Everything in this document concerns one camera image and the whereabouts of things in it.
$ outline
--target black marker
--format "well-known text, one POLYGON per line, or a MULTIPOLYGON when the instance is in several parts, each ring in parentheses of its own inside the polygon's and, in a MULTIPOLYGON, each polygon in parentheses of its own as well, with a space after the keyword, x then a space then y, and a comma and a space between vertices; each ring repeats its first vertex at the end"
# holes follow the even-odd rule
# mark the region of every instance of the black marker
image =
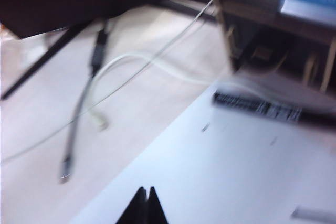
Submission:
POLYGON ((213 102, 228 108, 245 110, 250 113, 283 122, 312 124, 336 130, 335 116, 330 114, 314 113, 313 111, 305 108, 273 104, 261 99, 250 99, 242 96, 221 93, 218 90, 213 96, 213 102))

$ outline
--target white desk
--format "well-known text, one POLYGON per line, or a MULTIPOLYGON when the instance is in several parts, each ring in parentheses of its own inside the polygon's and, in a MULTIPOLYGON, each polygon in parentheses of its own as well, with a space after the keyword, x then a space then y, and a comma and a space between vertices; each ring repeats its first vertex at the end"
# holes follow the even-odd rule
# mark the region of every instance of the white desk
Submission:
POLYGON ((336 136, 216 108, 216 88, 72 223, 115 223, 140 186, 155 187, 172 224, 306 223, 290 218, 298 206, 336 213, 336 136))

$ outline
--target floor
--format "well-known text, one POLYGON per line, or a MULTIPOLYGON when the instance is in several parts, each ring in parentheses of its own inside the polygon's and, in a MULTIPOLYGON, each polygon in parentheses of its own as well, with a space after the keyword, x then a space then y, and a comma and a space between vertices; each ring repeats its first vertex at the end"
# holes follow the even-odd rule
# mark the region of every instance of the floor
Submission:
MULTIPOLYGON (((158 51, 192 19, 141 7, 123 14, 109 38, 106 61, 128 51, 158 51)), ((87 81, 99 24, 84 30, 10 99, 1 102, 1 160, 40 143, 1 165, 2 223, 67 223, 134 160, 206 86, 176 79, 151 66, 97 108, 109 119, 99 132, 88 114, 80 119, 74 172, 60 184, 67 123, 87 81)), ((59 33, 50 35, 55 40, 59 33)), ((45 38, 2 39, 2 92, 46 49, 45 38)), ((220 28, 198 21, 163 56, 179 68, 216 79, 230 73, 220 28)), ((99 100, 143 65, 127 60, 103 78, 99 100)))

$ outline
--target cable connector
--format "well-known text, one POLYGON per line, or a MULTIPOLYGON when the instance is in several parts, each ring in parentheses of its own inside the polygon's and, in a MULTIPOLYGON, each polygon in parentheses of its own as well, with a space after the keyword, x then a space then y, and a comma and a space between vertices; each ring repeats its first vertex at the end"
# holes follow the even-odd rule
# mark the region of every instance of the cable connector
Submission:
POLYGON ((96 75, 104 61, 105 46, 108 38, 108 34, 106 33, 106 27, 107 22, 104 23, 104 27, 98 32, 96 46, 93 51, 91 60, 92 76, 96 75))

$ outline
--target black metal leg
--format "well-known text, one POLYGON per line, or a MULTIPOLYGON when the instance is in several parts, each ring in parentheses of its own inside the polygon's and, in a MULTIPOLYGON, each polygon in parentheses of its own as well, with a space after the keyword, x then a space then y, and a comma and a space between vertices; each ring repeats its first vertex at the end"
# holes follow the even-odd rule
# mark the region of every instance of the black metal leg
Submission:
POLYGON ((19 88, 29 77, 31 77, 40 67, 50 60, 59 50, 83 31, 91 22, 85 22, 70 27, 42 57, 34 63, 2 96, 7 99, 17 88, 19 88))

